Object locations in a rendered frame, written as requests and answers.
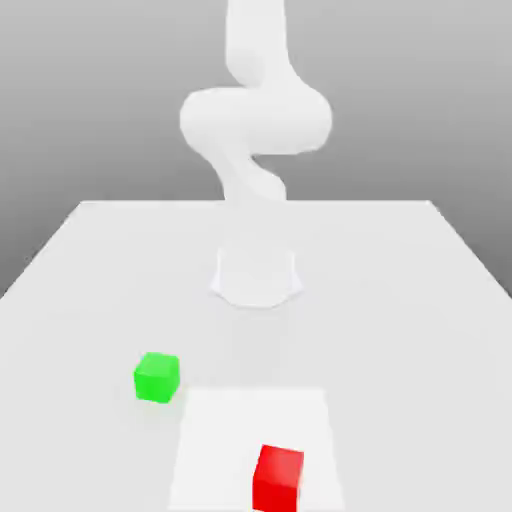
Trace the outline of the small green cube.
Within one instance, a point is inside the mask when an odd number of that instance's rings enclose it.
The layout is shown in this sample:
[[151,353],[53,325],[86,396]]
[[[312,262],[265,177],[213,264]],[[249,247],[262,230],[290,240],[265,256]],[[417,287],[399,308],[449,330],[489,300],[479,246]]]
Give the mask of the small green cube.
[[175,355],[147,352],[134,370],[136,398],[169,403],[180,385],[180,360]]

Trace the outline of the small red cube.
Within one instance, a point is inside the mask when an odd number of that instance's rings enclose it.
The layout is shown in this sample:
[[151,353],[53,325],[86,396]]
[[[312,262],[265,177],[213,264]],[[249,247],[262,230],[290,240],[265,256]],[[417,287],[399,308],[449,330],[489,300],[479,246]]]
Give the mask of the small red cube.
[[264,444],[252,478],[252,509],[298,512],[304,453]]

